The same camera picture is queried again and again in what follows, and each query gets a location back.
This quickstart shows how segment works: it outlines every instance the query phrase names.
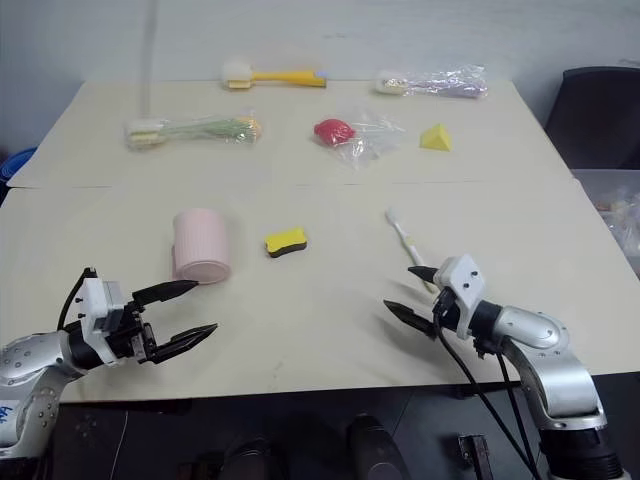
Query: yellow cheese toy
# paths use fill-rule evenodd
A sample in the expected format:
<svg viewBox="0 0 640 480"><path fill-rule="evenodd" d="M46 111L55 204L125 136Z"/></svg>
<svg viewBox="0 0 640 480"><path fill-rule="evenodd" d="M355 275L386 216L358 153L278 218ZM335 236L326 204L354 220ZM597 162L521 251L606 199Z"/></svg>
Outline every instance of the yellow cheese toy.
<svg viewBox="0 0 640 480"><path fill-rule="evenodd" d="M420 135L420 146L422 148L433 148L434 150L451 151L451 137L444 128L444 125L439 123L433 128L425 131Z"/></svg>
<svg viewBox="0 0 640 480"><path fill-rule="evenodd" d="M277 258L280 255L307 248L307 237L304 236L302 227L297 227L286 232L269 235L265 239L265 243L269 256Z"/></svg>

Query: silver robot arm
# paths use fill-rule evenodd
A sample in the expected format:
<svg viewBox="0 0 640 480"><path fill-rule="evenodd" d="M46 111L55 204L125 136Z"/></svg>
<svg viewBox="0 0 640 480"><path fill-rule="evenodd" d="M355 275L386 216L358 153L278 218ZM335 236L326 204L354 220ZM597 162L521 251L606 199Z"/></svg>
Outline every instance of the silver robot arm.
<svg viewBox="0 0 640 480"><path fill-rule="evenodd" d="M439 324L462 339L474 338L482 357L501 352L516 367L552 479L630 479L611 447L607 419L587 369L570 348L557 319L482 299L484 278L469 255L441 268L411 267L441 292L433 306ZM385 304L403 322L435 338L435 326L394 302Z"/></svg>
<svg viewBox="0 0 640 480"><path fill-rule="evenodd" d="M128 357L160 363L193 348L217 325L180 333L157 345L141 313L145 305L181 295L197 282L167 282L122 300L117 282L85 269L71 291L58 330L20 338L0 352L0 478L31 478L48 444L64 387L101 365L115 367ZM78 320L64 325L69 305Z"/></svg>

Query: pink cup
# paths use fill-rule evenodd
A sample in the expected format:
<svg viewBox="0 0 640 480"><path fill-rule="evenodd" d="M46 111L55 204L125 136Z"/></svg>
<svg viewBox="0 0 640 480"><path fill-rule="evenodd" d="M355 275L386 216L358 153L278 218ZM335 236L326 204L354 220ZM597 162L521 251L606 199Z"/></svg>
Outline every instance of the pink cup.
<svg viewBox="0 0 640 480"><path fill-rule="evenodd" d="M231 274L229 242L222 216L191 208L173 219L175 275L184 280L216 283Z"/></svg>

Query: table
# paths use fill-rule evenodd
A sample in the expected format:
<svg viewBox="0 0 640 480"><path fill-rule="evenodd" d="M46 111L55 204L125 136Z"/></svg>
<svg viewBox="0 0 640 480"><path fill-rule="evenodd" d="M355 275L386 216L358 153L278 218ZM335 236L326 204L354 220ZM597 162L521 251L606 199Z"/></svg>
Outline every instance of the table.
<svg viewBox="0 0 640 480"><path fill-rule="evenodd" d="M112 188L14 189L0 209L0 338L55 328L86 265L125 292L171 276L172 217L220 211L231 278L145 312L158 339L218 322L162 365L103 367L65 401L142 400L464 382L440 345L398 322L382 299L424 309L426 290L384 210L392 205L427 261L471 253L487 298L542 310L569 327L591 373L637 370L640 284L574 180L387 185L188 186L124 179ZM306 228L309 247L267 257L266 234ZM454 343L480 381L492 359Z"/></svg>
<svg viewBox="0 0 640 480"><path fill-rule="evenodd" d="M389 184L471 181L544 182L571 174L510 82L475 101L372 93L369 82L329 82L326 89L261 85L228 92L214 82L167 82L151 88L152 115L193 118L254 109L264 134L254 148L209 140L130 152L123 125L138 115L138 87L87 83L40 148L10 181L13 187L113 186L127 179L188 185L262 183ZM313 126L357 107L396 119L407 134L394 152L361 171L345 168L311 140ZM417 148L437 123L451 153Z"/></svg>

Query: wrapped item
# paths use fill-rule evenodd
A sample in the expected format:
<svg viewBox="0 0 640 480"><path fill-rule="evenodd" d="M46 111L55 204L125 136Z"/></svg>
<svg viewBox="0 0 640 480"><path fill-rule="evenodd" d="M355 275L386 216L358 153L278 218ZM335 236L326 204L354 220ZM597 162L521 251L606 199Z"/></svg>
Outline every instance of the wrapped item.
<svg viewBox="0 0 640 480"><path fill-rule="evenodd" d="M596 203L609 230L627 257L640 256L640 193L626 188L605 195Z"/></svg>
<svg viewBox="0 0 640 480"><path fill-rule="evenodd" d="M313 132L319 143L355 169L395 148L404 134L386 116L366 109L328 118L315 125Z"/></svg>
<svg viewBox="0 0 640 480"><path fill-rule="evenodd" d="M484 67L464 65L457 70L435 73L379 72L375 89L392 95L431 93L446 97L480 98L487 94Z"/></svg>
<svg viewBox="0 0 640 480"><path fill-rule="evenodd" d="M168 140L209 138L234 143L254 143L262 127L253 115L211 116L192 120L140 119L125 126L127 145L140 150Z"/></svg>

